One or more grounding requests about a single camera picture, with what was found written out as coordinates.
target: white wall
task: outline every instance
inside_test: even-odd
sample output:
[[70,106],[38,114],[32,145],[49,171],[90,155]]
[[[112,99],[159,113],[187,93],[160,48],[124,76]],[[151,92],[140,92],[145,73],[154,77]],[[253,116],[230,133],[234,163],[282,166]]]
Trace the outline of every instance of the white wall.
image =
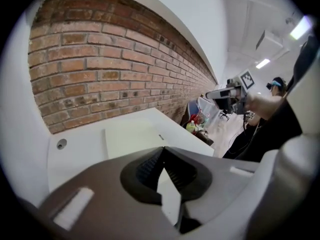
[[30,29],[39,2],[19,18],[0,61],[1,166],[13,191],[36,206],[49,194],[51,136],[36,105],[28,67]]
[[174,26],[199,53],[217,82],[227,61],[224,0],[135,0]]

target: brick wall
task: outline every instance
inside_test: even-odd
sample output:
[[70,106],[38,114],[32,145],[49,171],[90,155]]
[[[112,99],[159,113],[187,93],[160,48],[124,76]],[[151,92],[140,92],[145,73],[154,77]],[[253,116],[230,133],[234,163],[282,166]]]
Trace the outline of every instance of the brick wall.
[[183,36],[132,0],[45,0],[28,64],[51,133],[153,107],[180,123],[216,85]]

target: floor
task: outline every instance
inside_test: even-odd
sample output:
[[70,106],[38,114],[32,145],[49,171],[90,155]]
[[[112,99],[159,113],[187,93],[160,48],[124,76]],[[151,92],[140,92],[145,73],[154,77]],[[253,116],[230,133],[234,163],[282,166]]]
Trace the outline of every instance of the floor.
[[235,138],[243,131],[243,116],[235,113],[228,115],[230,119],[218,116],[208,127],[208,136],[214,143],[214,157],[222,158]]

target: blue headband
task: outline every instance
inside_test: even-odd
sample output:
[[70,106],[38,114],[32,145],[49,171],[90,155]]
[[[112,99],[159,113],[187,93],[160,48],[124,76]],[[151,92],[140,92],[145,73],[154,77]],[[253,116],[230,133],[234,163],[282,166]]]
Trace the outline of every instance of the blue headband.
[[277,81],[273,80],[271,83],[272,86],[279,86],[282,87],[282,85],[280,83],[278,83]]

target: fluorescent light panel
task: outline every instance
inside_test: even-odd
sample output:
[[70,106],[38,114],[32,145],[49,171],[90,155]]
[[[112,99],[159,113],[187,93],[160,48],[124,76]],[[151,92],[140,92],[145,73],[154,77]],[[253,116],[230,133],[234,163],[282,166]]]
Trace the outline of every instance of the fluorescent light panel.
[[298,40],[303,36],[309,29],[311,29],[312,24],[309,21],[307,16],[303,16],[298,25],[291,31],[290,36],[292,36],[295,40]]
[[265,58],[263,61],[261,61],[258,65],[256,65],[255,67],[257,69],[261,69],[263,66],[267,65],[270,62],[269,59]]

